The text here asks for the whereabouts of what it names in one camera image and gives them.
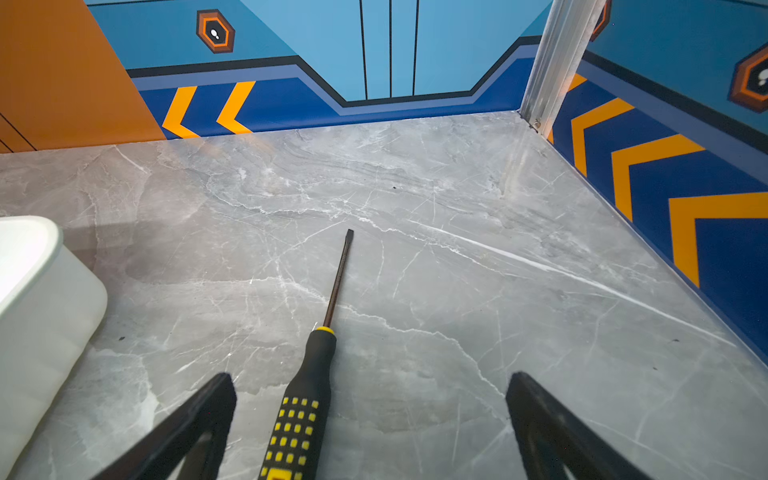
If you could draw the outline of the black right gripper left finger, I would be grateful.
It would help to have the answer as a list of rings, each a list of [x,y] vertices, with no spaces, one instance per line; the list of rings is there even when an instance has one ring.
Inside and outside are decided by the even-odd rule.
[[[224,458],[237,397],[221,372],[97,479],[215,479]]]

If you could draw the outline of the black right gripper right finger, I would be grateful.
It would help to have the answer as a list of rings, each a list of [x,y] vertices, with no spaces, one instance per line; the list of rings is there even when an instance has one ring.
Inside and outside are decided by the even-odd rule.
[[[529,479],[646,479],[529,374],[511,376],[505,395]]]

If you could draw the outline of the black yellow handled screwdriver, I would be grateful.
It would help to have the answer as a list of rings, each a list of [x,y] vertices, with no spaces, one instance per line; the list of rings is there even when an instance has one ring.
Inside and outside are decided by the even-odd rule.
[[[331,366],[337,336],[331,323],[354,231],[345,235],[333,288],[321,326],[306,342],[302,363],[289,382],[258,474],[260,479],[314,479],[331,405]]]

